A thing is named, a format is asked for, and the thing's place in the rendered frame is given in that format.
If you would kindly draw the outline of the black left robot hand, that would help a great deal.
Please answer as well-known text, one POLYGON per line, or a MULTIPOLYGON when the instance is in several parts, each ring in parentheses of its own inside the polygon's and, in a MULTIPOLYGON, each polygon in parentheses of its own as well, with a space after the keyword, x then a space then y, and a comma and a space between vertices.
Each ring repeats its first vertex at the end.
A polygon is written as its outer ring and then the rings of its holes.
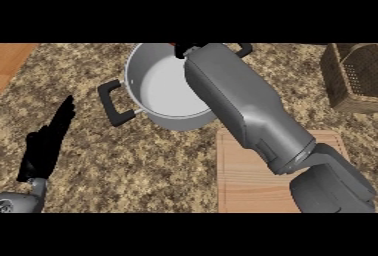
POLYGON ((26 135, 26 150, 16 177, 17 182, 28 182, 35 178, 47 179, 51 175, 62 141, 75 116, 74 108, 74 97, 68 96, 56 110, 50 124, 26 135))

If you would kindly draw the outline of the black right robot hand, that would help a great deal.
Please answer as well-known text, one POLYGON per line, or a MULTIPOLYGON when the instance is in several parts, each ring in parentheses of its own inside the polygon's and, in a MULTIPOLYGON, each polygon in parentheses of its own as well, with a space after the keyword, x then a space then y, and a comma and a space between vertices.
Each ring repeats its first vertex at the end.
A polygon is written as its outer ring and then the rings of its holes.
POLYGON ((205 46, 205 43, 173 43, 174 56, 183 59, 189 53, 205 46))

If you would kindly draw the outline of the pale wooden cutting board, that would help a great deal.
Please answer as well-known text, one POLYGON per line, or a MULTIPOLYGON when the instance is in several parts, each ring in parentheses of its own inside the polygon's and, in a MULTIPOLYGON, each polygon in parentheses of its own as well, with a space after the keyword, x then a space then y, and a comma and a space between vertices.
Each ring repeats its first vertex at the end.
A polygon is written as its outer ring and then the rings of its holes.
POLYGON ((215 135, 218 211, 298 213, 289 182, 304 169, 274 175, 258 154, 243 149, 226 128, 215 135))

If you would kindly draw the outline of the brown wicker basket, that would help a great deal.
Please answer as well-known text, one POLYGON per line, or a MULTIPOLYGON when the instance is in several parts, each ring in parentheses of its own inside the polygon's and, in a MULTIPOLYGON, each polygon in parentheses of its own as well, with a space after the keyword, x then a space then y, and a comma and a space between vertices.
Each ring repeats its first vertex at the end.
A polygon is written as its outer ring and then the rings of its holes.
POLYGON ((320 71, 331 108, 378 113, 378 43, 329 43, 320 71))

